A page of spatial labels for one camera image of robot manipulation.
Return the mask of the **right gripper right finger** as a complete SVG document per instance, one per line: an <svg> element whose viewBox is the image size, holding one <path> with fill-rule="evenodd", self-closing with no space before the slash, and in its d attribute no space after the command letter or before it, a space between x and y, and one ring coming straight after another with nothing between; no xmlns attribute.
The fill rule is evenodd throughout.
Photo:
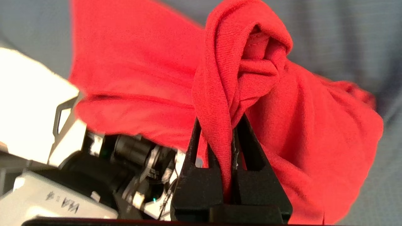
<svg viewBox="0 0 402 226"><path fill-rule="evenodd" d="M233 130L232 203L241 222L288 222L293 207L249 120Z"/></svg>

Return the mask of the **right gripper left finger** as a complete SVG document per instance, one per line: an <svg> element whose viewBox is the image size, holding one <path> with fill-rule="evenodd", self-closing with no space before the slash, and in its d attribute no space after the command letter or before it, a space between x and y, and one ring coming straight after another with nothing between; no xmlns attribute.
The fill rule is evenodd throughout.
<svg viewBox="0 0 402 226"><path fill-rule="evenodd" d="M196 119L171 201L172 221L209 222L211 208L223 204L220 165L210 146L207 146L210 166L195 165L200 136L201 126Z"/></svg>

